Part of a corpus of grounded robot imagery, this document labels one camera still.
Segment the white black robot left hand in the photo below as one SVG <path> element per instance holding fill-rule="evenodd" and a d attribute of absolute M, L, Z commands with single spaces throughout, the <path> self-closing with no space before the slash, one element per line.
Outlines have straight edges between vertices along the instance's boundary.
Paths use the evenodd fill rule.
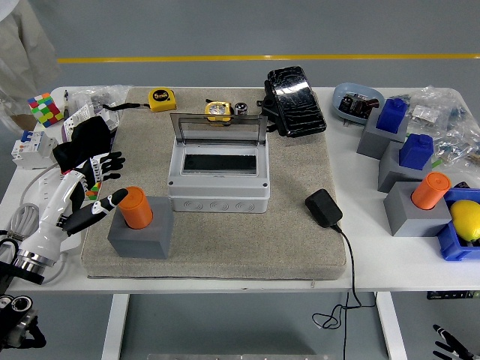
<path fill-rule="evenodd" d="M 82 206 L 86 191 L 95 183 L 118 179 L 125 158 L 120 151 L 90 157 L 69 170 L 40 216 L 36 232 L 19 246 L 14 265 L 53 266 L 61 243 L 105 218 L 127 195 L 124 188 L 90 205 Z"/>

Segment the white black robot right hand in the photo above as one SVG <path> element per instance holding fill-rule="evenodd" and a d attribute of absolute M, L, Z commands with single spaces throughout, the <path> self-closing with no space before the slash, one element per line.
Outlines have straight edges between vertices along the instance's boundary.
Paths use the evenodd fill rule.
<path fill-rule="evenodd" d="M 436 341 L 435 344 L 446 352 L 446 354 L 434 350 L 432 353 L 439 359 L 479 359 L 479 355 L 470 352 L 456 337 L 446 331 L 443 327 L 433 324 L 435 332 L 445 341 L 444 343 Z"/>

